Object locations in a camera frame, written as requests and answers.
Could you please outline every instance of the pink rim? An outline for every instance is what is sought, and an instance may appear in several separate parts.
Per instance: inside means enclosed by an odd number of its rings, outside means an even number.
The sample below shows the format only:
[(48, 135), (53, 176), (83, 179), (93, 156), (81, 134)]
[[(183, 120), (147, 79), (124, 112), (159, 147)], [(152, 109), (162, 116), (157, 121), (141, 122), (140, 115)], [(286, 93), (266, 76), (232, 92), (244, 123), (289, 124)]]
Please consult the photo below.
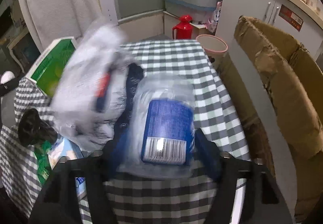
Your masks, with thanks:
[(201, 34), (201, 35), (196, 37), (196, 40), (198, 41), (198, 38), (201, 37), (201, 36), (211, 36), (213, 38), (218, 39), (220, 42), (222, 42), (225, 45), (225, 50), (223, 50), (223, 51), (214, 51), (214, 50), (210, 50), (210, 49), (205, 48), (205, 47), (202, 46), (202, 48), (204, 50), (206, 50), (207, 52), (209, 52), (209, 53), (224, 53), (224, 52), (226, 52), (228, 50), (228, 45), (226, 44), (226, 42), (224, 40), (220, 39), (219, 37), (216, 37), (216, 36), (210, 35), (210, 34)]

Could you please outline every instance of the white cabinet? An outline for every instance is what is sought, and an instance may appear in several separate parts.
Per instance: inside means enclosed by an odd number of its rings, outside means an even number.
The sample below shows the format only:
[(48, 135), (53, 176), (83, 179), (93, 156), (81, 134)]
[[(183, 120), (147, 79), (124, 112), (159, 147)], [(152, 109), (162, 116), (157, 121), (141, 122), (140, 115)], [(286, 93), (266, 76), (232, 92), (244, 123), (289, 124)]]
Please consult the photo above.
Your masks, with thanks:
[[(303, 20), (300, 31), (279, 16), (282, 5)], [(229, 46), (234, 38), (235, 26), (241, 15), (258, 18), (291, 34), (304, 44), (315, 60), (320, 55), (321, 45), (323, 46), (323, 30), (312, 18), (289, 0), (223, 0), (215, 35), (227, 42)]]

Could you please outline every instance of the red label on cabinet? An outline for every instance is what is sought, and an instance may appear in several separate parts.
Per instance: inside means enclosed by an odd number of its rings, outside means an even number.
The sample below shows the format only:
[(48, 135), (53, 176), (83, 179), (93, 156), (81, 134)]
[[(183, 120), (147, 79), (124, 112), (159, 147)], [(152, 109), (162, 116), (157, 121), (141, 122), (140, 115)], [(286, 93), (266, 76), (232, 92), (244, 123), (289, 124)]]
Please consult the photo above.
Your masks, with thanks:
[(286, 6), (282, 5), (279, 16), (281, 16), (285, 21), (292, 25), (296, 30), (301, 30), (304, 21)]

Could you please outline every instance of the black and white checkered tablecloth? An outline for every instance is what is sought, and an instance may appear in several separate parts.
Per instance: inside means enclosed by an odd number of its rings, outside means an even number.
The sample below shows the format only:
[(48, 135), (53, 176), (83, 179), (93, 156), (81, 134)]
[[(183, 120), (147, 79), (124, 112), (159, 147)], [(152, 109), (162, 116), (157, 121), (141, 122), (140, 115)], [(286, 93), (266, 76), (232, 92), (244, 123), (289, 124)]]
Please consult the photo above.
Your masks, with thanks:
[[(194, 125), (206, 137), (234, 157), (249, 159), (248, 146), (230, 96), (200, 44), (194, 40), (144, 41), (122, 45), (132, 52), (146, 75), (170, 72), (194, 86)], [(3, 126), (0, 165), (3, 183), (12, 201), (27, 216), (41, 190), (33, 147), (18, 140), (18, 124), (27, 108), (36, 108), (51, 123), (50, 100), (27, 79), (22, 79), (15, 98), (16, 125)], [(216, 184), (193, 162), (193, 176), (186, 180), (152, 181), (118, 174), (106, 182), (106, 191), (119, 223), (203, 223), (216, 194)], [(86, 197), (80, 201), (83, 223), (91, 223)]]

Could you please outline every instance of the transparent plastic container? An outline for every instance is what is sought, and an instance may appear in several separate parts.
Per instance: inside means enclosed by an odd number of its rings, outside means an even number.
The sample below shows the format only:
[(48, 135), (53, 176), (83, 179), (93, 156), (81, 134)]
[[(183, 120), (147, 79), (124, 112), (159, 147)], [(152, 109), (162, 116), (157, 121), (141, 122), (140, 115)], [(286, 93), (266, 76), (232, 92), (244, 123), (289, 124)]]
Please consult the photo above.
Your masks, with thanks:
[(133, 101), (126, 155), (118, 171), (153, 179), (190, 177), (193, 86), (176, 75), (152, 74), (139, 83)]

